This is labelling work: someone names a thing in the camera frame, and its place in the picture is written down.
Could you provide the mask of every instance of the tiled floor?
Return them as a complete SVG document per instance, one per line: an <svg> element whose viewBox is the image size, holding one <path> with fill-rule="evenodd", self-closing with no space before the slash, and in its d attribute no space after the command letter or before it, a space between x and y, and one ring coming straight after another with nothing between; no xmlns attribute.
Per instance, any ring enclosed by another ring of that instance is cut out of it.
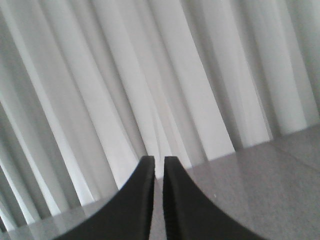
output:
<svg viewBox="0 0 320 240"><path fill-rule="evenodd" d="M188 169L202 191L244 226L270 240L320 239L320 125ZM162 180L155 184L150 239L166 239ZM4 240L47 240L107 200L50 217Z"/></svg>

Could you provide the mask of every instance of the sheer curtain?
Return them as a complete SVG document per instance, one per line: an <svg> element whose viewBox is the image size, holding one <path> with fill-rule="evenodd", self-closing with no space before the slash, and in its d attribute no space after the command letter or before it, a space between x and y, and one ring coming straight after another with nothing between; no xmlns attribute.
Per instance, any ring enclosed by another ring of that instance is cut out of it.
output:
<svg viewBox="0 0 320 240"><path fill-rule="evenodd" d="M320 122L318 0L0 0L0 228Z"/></svg>

